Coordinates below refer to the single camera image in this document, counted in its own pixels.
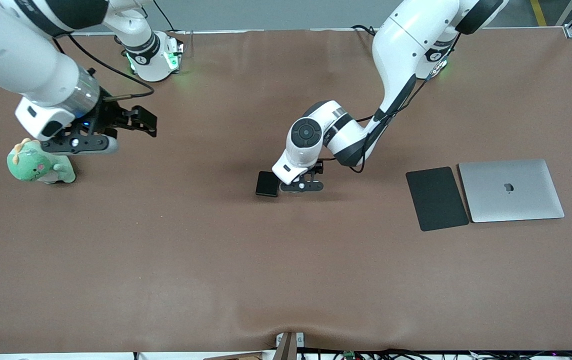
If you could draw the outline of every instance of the black mouse pad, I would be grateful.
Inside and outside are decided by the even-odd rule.
[[[410,171],[406,180],[422,231],[468,225],[469,217],[451,168]]]

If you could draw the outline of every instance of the robotic arm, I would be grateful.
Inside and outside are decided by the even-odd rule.
[[[0,0],[0,87],[23,95],[15,115],[44,151],[112,153],[118,148],[115,128],[156,136],[156,116],[140,106],[119,107],[90,73],[48,40],[105,21],[121,29],[118,36],[129,53],[145,60],[140,76],[161,80],[177,66],[165,60],[171,41],[152,32],[132,10],[146,2]]]
[[[312,105],[290,128],[286,150],[272,172],[286,185],[299,182],[315,167],[322,146],[339,164],[360,166],[411,95],[416,79],[430,79],[445,64],[456,35],[485,27],[507,2],[404,0],[373,39],[372,54],[384,84],[384,100],[369,123],[362,127],[334,100]]]

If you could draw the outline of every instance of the silver laptop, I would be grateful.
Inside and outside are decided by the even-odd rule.
[[[462,162],[459,174],[473,223],[564,217],[543,159]]]

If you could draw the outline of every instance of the black cable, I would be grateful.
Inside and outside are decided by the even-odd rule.
[[[412,350],[398,350],[399,352],[403,353],[403,354],[407,354],[407,355],[411,355],[417,358],[420,358],[422,360],[432,360],[432,358],[422,355],[421,353],[418,353],[417,351],[412,351]]]
[[[398,353],[393,357],[387,355],[387,358],[389,358],[389,360],[396,360],[397,358],[406,358],[407,360],[415,360],[414,358],[412,358],[412,357],[410,357],[404,353]]]
[[[160,7],[160,4],[158,4],[158,0],[153,0],[153,4],[155,4],[155,6],[159,10],[159,12],[162,13],[162,15],[164,16],[164,19],[166,19],[166,22],[168,23],[168,26],[170,27],[170,30],[168,30],[168,31],[169,32],[177,32],[178,30],[173,26],[173,24],[170,22],[170,20],[168,20],[168,16],[166,16],[166,13],[164,12],[164,10],[162,10],[162,8]]]
[[[60,45],[60,43],[57,41],[56,38],[52,38],[53,43],[55,43],[55,46],[58,48],[59,52],[66,55],[66,52],[64,52],[64,49],[62,48],[62,46]]]
[[[377,34],[377,31],[375,31],[375,29],[372,26],[365,27],[364,25],[354,25],[354,26],[351,26],[350,28],[355,29],[355,30],[362,29],[372,36],[375,36],[375,34]]]
[[[132,98],[144,98],[144,96],[149,96],[152,95],[155,92],[155,89],[153,89],[153,87],[149,84],[146,84],[146,82],[143,82],[141,80],[138,80],[136,78],[134,78],[133,76],[127,75],[126,73],[123,73],[119,70],[117,70],[116,68],[110,66],[109,64],[103,62],[102,60],[98,59],[97,57],[95,57],[95,55],[91,54],[90,52],[88,52],[82,45],[80,45],[80,43],[78,43],[78,41],[76,39],[73,38],[73,36],[71,36],[70,34],[68,35],[68,38],[70,39],[70,41],[73,42],[73,44],[75,44],[75,46],[82,51],[82,53],[84,53],[85,55],[87,55],[87,57],[89,57],[90,59],[93,59],[94,61],[97,62],[97,64],[100,64],[101,66],[103,66],[104,68],[112,71],[113,73],[119,74],[121,76],[123,76],[126,79],[130,79],[133,80],[133,82],[136,82],[137,84],[140,84],[143,87],[146,87],[146,89],[148,89],[147,92],[142,92],[142,93],[131,93],[128,95],[120,95],[120,96],[112,96],[112,98],[115,98],[115,100],[128,100],[128,99],[132,99]]]
[[[359,120],[356,120],[356,121],[357,121],[357,123],[363,123],[364,121],[371,120],[371,119],[373,118],[373,116],[375,116],[375,115],[371,115],[371,116],[368,116],[368,117],[360,118]]]
[[[460,36],[462,36],[462,33],[458,32],[457,36],[455,36],[455,41],[452,42],[452,45],[448,49],[446,56],[450,55],[453,51],[455,51],[455,45],[457,45],[457,42],[460,41]]]
[[[392,117],[395,117],[397,114],[399,114],[402,110],[406,109],[408,107],[408,105],[410,105],[410,102],[413,100],[413,98],[415,98],[417,93],[419,93],[419,91],[424,87],[424,85],[426,85],[427,82],[428,82],[428,79],[421,82],[421,85],[416,89],[416,91],[414,91],[414,93],[412,93],[412,95],[405,102],[405,105],[400,107],[398,110],[396,110],[392,114],[387,115],[384,118],[380,119],[380,122],[388,121]],[[359,121],[366,121],[366,119],[369,119],[369,118],[362,118],[362,119],[359,119],[357,122],[359,123]],[[352,172],[355,174],[361,174],[364,172],[364,166],[366,166],[366,152],[368,152],[366,146],[368,145],[368,140],[371,138],[372,134],[373,134],[372,132],[369,132],[366,135],[366,137],[364,137],[364,144],[361,146],[361,168],[359,168],[359,170],[355,170],[355,168],[353,168],[352,166],[349,166],[350,170],[352,170]],[[417,356],[422,358],[423,360],[430,360],[430,358],[423,356],[423,355],[418,354]]]
[[[512,351],[508,351],[505,355],[492,353],[489,351],[480,351],[479,353],[477,353],[477,355],[478,355],[477,360],[531,360],[532,358],[535,358],[536,356],[542,356],[542,355],[545,355],[547,353],[551,353],[551,351],[539,351],[539,352],[533,353],[532,355],[520,355],[519,353],[514,353]],[[567,356],[572,357],[572,353],[567,353],[565,351],[555,351],[555,353],[558,356],[567,355]]]

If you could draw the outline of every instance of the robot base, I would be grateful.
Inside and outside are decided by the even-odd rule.
[[[155,31],[155,35],[159,38],[163,51],[154,55],[149,64],[139,64],[137,56],[133,59],[130,54],[125,53],[133,75],[138,75],[142,80],[153,83],[161,82],[172,74],[178,74],[184,54],[183,42],[162,31]]]
[[[434,63],[422,63],[417,66],[415,76],[419,80],[430,80],[437,76],[448,65],[448,55]]]

